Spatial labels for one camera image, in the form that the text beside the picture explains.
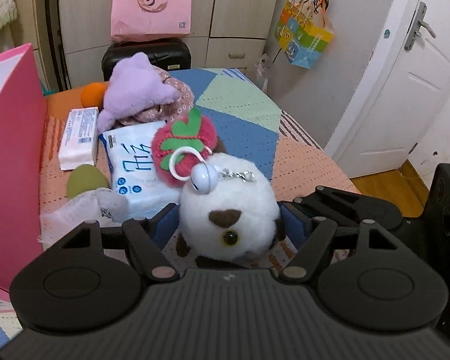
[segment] brown felt nose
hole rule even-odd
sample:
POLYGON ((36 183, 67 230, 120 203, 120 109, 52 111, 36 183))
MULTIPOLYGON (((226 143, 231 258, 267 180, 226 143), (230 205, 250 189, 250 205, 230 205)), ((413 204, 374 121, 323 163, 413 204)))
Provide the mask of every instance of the brown felt nose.
POLYGON ((227 229, 239 221, 241 214, 240 210, 216 210, 209 212, 208 219, 214 225, 227 229))

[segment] gray ribbed surface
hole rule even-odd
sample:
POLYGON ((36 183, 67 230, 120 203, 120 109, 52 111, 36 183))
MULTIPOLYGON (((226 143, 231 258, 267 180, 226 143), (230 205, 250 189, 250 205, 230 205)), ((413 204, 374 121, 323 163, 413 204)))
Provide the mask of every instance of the gray ribbed surface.
POLYGON ((324 314, 306 288, 267 270, 190 269, 153 286, 122 321, 80 337, 24 331, 6 360, 445 360, 450 346, 431 329, 394 337, 349 330, 324 314))

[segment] green egg-shaped object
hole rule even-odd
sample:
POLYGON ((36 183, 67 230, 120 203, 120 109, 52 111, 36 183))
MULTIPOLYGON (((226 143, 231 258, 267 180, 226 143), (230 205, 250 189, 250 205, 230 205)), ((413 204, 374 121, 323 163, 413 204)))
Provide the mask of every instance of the green egg-shaped object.
POLYGON ((108 180, 95 166, 84 164, 72 171, 67 183, 67 198, 73 199, 97 188, 110 188, 108 180))

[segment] baseboard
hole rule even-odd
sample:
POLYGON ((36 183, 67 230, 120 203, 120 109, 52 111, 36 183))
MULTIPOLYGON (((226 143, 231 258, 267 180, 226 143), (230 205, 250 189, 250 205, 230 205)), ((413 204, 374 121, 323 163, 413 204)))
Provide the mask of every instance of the baseboard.
POLYGON ((419 174, 416 172, 413 165, 408 160, 406 160, 400 167, 399 172, 402 174, 407 184, 415 193, 422 206, 425 206, 429 190, 423 180, 420 178, 419 174))

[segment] wooden floor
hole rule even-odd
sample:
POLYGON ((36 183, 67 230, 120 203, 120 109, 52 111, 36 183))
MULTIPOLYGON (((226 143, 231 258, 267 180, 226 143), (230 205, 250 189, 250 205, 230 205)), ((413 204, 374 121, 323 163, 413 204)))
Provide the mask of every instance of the wooden floor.
POLYGON ((428 189, 407 161, 398 170, 353 178, 361 193, 394 203, 403 216, 416 218, 423 211, 428 189))

